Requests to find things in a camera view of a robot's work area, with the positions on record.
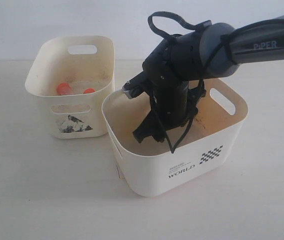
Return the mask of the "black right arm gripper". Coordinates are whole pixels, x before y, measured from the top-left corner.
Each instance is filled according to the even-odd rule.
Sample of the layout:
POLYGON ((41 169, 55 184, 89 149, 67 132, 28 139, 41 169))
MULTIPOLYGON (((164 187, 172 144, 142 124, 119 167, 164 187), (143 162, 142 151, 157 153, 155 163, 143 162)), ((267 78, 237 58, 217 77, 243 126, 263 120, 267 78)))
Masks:
POLYGON ((157 142, 162 143, 167 140, 171 144, 167 132, 178 127, 186 127, 176 142, 181 143, 199 112, 197 108, 199 100, 206 95, 204 85, 189 88, 189 85, 181 84, 162 89, 150 85, 145 93, 149 95, 150 112, 133 131, 135 140, 141 143, 145 138, 153 137, 157 142))

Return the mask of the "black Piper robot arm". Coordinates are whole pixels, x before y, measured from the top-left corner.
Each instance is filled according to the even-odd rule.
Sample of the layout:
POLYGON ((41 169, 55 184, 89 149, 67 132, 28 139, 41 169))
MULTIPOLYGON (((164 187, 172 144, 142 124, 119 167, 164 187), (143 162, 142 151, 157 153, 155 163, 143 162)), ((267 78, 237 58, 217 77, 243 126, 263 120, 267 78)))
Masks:
POLYGON ((228 77, 246 63, 284 60, 284 15, 240 28, 210 20, 194 25, 167 11, 147 22, 162 41, 123 86, 129 98, 149 95, 151 110, 133 131, 138 142, 162 142, 169 130, 190 128, 206 94, 205 79, 228 77))

